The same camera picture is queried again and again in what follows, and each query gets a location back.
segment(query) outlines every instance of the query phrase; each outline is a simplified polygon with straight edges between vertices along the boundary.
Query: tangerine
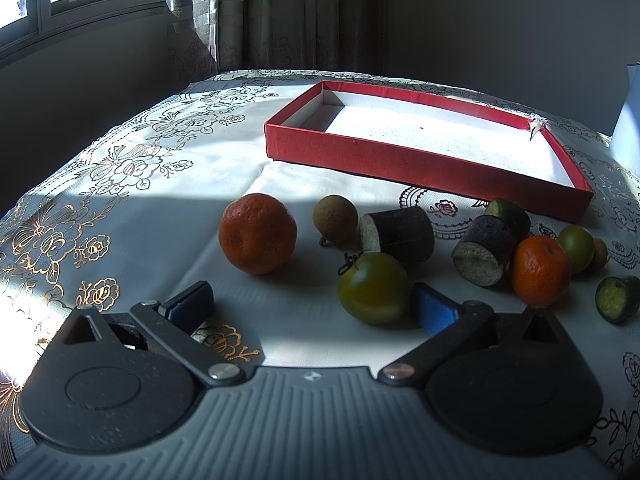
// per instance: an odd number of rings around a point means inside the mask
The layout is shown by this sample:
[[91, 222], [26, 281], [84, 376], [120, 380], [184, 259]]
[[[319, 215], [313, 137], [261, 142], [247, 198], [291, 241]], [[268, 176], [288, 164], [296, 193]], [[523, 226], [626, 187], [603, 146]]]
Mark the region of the tangerine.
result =
[[273, 196], [251, 193], [222, 213], [218, 241], [229, 262], [248, 274], [266, 274], [289, 261], [298, 227]]
[[511, 287], [525, 303], [547, 306], [569, 288], [571, 263], [560, 244], [546, 236], [521, 241], [511, 257]]

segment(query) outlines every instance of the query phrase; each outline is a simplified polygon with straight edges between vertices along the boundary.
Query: floral tablecloth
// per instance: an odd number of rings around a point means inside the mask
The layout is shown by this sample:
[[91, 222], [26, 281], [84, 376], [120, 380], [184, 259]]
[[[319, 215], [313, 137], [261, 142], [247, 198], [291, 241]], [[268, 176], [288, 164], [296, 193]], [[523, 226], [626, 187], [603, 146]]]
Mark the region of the floral tablecloth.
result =
[[[574, 280], [556, 307], [604, 391], [589, 446], [616, 471], [640, 454], [640, 320], [607, 324], [593, 304], [603, 277], [638, 274], [640, 268], [640, 182], [610, 158], [608, 137], [465, 89], [356, 73], [254, 70], [192, 84], [111, 129], [2, 219], [1, 469], [33, 446], [17, 399], [75, 305], [124, 312], [208, 280], [216, 315], [194, 337], [245, 367], [369, 365], [377, 373], [421, 343], [420, 330], [366, 326], [340, 307], [335, 284], [342, 254], [319, 247], [310, 219], [314, 203], [331, 193], [347, 196], [361, 214], [421, 206], [437, 241], [415, 278], [457, 301], [483, 300], [499, 312], [524, 309], [510, 291], [473, 286], [453, 269], [450, 252], [486, 203], [267, 158], [264, 121], [321, 78], [431, 92], [545, 121], [593, 187], [582, 224], [606, 241], [610, 254], [599, 275]], [[269, 276], [244, 275], [218, 245], [223, 209], [248, 192], [282, 200], [298, 224], [292, 262]], [[532, 215], [533, 234], [555, 237], [563, 227]]]

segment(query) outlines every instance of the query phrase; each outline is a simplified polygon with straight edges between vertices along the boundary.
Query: yellow-green tomato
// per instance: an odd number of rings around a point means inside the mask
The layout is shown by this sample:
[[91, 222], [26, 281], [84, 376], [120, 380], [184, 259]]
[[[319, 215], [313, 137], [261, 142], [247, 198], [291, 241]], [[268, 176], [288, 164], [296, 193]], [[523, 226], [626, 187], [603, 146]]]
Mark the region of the yellow-green tomato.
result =
[[386, 253], [365, 253], [338, 281], [338, 299], [353, 317], [383, 324], [409, 307], [411, 285], [404, 267]]

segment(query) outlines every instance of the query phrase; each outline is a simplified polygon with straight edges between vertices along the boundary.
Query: sliced sugarcane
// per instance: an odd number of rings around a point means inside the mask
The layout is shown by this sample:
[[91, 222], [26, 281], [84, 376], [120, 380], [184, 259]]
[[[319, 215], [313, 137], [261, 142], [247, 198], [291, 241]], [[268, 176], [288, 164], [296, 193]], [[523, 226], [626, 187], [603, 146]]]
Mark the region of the sliced sugarcane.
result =
[[359, 227], [365, 252], [390, 254], [402, 264], [423, 262], [433, 254], [433, 227], [419, 206], [362, 215]]
[[494, 198], [484, 210], [485, 215], [497, 216], [505, 221], [516, 235], [518, 243], [529, 236], [531, 218], [523, 208], [503, 198]]
[[460, 276], [479, 286], [500, 281], [517, 240], [513, 229], [497, 216], [477, 217], [451, 254]]
[[596, 289], [596, 307], [610, 323], [622, 323], [640, 308], [640, 278], [605, 278]]

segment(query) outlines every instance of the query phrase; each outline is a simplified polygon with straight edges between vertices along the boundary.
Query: red cardboard box lid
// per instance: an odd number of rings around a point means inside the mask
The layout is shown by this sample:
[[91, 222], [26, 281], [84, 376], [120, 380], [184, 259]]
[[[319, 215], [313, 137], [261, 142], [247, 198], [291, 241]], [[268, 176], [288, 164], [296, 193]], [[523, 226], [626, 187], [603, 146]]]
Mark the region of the red cardboard box lid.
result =
[[[502, 197], [578, 223], [593, 191], [558, 140], [544, 126], [531, 139], [532, 127], [527, 118], [453, 98], [321, 81], [266, 121], [264, 132], [274, 160], [482, 200]], [[478, 139], [491, 149], [478, 153]]]

